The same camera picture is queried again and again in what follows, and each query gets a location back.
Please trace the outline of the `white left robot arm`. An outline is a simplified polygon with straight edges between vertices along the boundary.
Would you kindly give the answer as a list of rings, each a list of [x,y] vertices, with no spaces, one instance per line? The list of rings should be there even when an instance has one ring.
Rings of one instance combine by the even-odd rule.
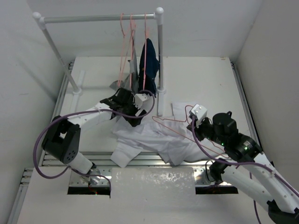
[[[83,131],[121,115],[132,127],[141,123],[140,116],[147,112],[142,110],[143,103],[148,100],[146,94],[133,94],[120,88],[113,96],[105,98],[85,113],[69,118],[57,116],[43,139],[42,148],[63,164],[88,175],[95,165],[79,152],[80,136]]]

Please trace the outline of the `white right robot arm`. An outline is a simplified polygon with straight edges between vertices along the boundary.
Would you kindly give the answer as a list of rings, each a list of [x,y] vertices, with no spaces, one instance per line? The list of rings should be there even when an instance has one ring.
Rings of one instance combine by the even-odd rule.
[[[213,159],[206,176],[213,182],[228,182],[263,207],[276,224],[299,222],[299,193],[274,168],[262,148],[249,136],[239,132],[232,113],[218,113],[209,119],[205,112],[190,112],[187,127],[198,147],[210,140],[224,147],[230,160]]]

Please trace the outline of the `white shirt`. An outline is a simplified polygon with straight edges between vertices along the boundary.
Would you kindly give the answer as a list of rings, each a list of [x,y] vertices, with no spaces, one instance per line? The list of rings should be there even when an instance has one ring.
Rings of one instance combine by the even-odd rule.
[[[143,150],[158,153],[164,162],[173,165],[208,159],[196,143],[184,140],[151,117],[146,117],[137,127],[132,127],[124,118],[120,118],[112,128],[112,133],[116,135],[118,144],[110,159],[121,168],[126,167]]]

